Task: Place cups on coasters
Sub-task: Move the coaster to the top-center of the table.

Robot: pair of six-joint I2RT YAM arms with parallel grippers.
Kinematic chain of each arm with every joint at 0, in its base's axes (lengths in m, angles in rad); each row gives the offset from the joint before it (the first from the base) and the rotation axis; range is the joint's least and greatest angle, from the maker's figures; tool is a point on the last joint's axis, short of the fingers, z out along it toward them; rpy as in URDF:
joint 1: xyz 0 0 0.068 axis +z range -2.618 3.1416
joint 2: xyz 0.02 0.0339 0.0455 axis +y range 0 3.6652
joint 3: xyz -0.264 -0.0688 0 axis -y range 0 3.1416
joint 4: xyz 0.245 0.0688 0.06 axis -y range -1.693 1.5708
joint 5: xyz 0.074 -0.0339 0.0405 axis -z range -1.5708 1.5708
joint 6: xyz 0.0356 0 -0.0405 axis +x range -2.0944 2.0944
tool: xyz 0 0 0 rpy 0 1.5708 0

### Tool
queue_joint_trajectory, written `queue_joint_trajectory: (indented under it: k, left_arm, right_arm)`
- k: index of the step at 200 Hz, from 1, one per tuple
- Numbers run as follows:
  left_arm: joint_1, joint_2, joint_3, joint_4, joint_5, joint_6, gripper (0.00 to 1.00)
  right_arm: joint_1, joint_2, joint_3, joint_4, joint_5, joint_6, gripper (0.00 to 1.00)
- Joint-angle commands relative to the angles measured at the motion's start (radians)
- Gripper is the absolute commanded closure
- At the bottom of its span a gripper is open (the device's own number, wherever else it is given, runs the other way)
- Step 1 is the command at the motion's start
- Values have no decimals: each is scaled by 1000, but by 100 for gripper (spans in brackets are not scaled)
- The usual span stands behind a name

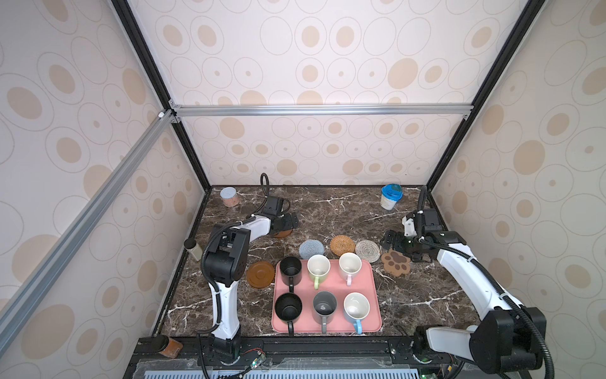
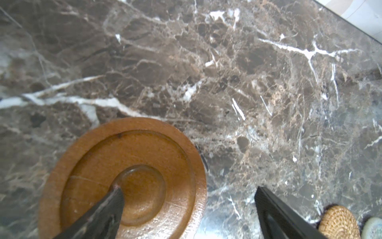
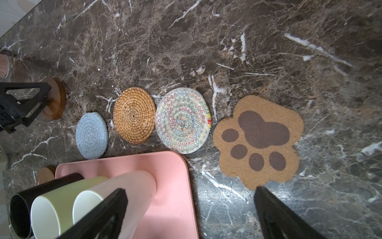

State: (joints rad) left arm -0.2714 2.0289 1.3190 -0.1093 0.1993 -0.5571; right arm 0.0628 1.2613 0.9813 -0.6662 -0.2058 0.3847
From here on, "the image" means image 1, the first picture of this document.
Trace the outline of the cork paw print coaster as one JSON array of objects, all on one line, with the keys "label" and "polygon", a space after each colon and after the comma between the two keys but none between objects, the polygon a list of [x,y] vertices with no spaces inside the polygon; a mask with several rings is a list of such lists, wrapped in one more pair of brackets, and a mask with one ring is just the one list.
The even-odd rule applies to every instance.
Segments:
[{"label": "cork paw print coaster", "polygon": [[412,260],[395,250],[389,250],[386,254],[383,254],[381,261],[383,262],[383,270],[394,277],[408,275],[411,271]]}]

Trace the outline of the light brown wooden coaster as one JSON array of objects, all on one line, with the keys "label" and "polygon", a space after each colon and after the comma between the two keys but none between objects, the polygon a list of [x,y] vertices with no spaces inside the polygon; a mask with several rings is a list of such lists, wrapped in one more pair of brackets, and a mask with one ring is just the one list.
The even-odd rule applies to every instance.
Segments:
[{"label": "light brown wooden coaster", "polygon": [[246,280],[250,287],[263,289],[269,287],[275,281],[276,269],[266,261],[256,262],[249,266],[246,271]]}]

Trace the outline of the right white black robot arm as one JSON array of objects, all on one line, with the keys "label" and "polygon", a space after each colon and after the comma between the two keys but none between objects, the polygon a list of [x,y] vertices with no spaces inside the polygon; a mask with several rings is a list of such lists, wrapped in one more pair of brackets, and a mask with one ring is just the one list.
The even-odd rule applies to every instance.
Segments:
[{"label": "right white black robot arm", "polygon": [[453,231],[407,235],[389,230],[380,245],[413,261],[424,254],[436,259],[466,293],[480,323],[466,329],[419,326],[413,335],[414,353],[439,352],[473,363],[486,374],[544,369],[556,375],[545,340],[547,320],[536,307],[527,307],[508,292]]}]

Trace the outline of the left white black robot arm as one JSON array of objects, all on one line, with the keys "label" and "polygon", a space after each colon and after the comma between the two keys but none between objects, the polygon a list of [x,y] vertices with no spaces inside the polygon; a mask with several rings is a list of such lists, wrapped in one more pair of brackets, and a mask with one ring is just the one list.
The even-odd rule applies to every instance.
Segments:
[{"label": "left white black robot arm", "polygon": [[238,284],[246,271],[249,243],[270,235],[287,235],[298,228],[296,213],[251,217],[230,224],[216,224],[200,259],[200,270],[212,296],[214,324],[208,333],[212,352],[237,360],[241,348],[241,325],[238,320]]}]

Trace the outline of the grey felt round coaster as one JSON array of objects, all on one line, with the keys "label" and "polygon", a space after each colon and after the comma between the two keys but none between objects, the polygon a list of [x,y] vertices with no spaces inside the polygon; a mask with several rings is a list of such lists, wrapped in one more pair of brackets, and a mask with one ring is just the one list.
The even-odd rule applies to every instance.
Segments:
[{"label": "grey felt round coaster", "polygon": [[309,260],[311,257],[325,254],[323,243],[316,239],[308,239],[299,246],[301,260]]}]

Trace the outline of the white woven round coaster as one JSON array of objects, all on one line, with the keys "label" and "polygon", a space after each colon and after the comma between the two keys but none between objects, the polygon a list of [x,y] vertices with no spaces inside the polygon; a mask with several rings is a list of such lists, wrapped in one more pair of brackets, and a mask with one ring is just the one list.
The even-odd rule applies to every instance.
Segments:
[{"label": "white woven round coaster", "polygon": [[369,263],[377,262],[381,256],[380,247],[370,240],[359,241],[355,246],[355,254]]}]

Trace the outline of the woven rattan round coaster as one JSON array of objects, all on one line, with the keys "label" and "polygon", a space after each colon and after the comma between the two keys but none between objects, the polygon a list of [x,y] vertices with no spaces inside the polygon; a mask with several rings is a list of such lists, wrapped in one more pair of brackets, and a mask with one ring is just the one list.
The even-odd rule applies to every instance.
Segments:
[{"label": "woven rattan round coaster", "polygon": [[330,241],[330,250],[334,255],[341,257],[346,253],[354,253],[356,249],[356,243],[352,238],[345,235],[336,235]]}]

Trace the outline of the dark brown wooden coaster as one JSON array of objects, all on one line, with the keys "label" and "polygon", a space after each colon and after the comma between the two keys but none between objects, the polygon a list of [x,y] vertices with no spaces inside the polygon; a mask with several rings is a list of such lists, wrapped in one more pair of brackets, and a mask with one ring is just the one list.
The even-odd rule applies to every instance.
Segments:
[{"label": "dark brown wooden coaster", "polygon": [[289,236],[291,233],[293,232],[292,229],[287,230],[287,231],[282,231],[282,232],[278,232],[276,234],[273,235],[274,238],[286,238],[287,236]]}]

